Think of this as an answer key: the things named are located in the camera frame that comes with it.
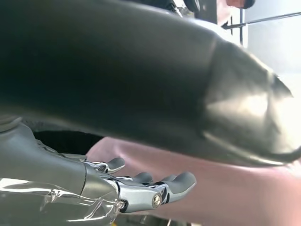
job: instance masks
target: pink fairing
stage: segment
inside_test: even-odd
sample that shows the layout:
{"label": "pink fairing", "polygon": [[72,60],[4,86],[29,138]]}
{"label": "pink fairing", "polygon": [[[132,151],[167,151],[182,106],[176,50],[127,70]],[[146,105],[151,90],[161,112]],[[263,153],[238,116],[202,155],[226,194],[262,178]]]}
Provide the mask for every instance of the pink fairing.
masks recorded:
{"label": "pink fairing", "polygon": [[184,171],[198,184],[182,201],[149,211],[162,218],[203,226],[301,226],[301,165],[244,168],[194,159],[143,145],[104,138],[92,147],[90,161],[124,158],[116,175],[149,172],[155,180]]}

